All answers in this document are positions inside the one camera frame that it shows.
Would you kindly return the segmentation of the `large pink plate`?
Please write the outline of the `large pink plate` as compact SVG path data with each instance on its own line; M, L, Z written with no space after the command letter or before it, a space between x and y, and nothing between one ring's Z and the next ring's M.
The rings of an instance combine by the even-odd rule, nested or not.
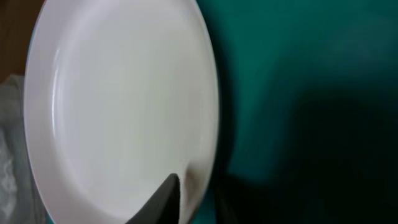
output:
M49 0L24 83L30 166L55 223L125 223L172 173L180 223L208 186L216 63L191 0Z

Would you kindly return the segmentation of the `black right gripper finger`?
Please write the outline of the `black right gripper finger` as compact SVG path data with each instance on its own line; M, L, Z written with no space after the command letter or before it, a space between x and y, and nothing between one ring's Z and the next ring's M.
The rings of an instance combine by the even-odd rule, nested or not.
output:
M178 224L180 196L180 179L170 174L126 224Z

